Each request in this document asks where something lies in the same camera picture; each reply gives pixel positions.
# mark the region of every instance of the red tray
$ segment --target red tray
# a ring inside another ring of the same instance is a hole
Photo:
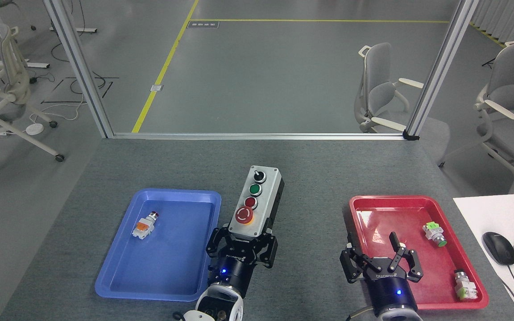
[[[392,231],[408,249],[418,252],[424,277],[418,283],[410,282],[410,288],[419,309],[482,309],[487,306],[487,291],[435,199],[420,195],[357,196],[350,200],[350,210],[362,252],[367,256],[391,257],[393,251],[388,236]],[[426,238],[422,226],[431,221],[443,228],[447,240],[444,247]],[[402,260],[400,266],[409,270],[406,260]],[[461,301],[455,295],[453,270],[459,268],[475,282],[477,299]]]

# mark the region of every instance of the red button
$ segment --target red button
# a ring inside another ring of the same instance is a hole
[[[249,206],[241,206],[235,211],[235,219],[241,224],[249,224],[253,221],[253,210]]]
[[[248,197],[245,199],[245,206],[251,207],[254,210],[257,207],[257,199],[255,197]]]

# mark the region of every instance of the white desk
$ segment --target white desk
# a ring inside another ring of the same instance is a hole
[[[514,195],[494,195],[453,199],[469,224],[498,276],[514,292],[514,281],[506,266],[496,263],[488,254],[481,237],[485,232],[497,232],[514,245]]]

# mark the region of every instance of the computer mouse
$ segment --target computer mouse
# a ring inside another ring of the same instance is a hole
[[[496,232],[483,234],[483,242],[494,260],[502,265],[514,264],[514,249],[509,240]]]

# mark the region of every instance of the control box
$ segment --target control box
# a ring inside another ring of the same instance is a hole
[[[273,227],[284,181],[275,167],[253,165],[228,229],[235,238],[252,240]]]

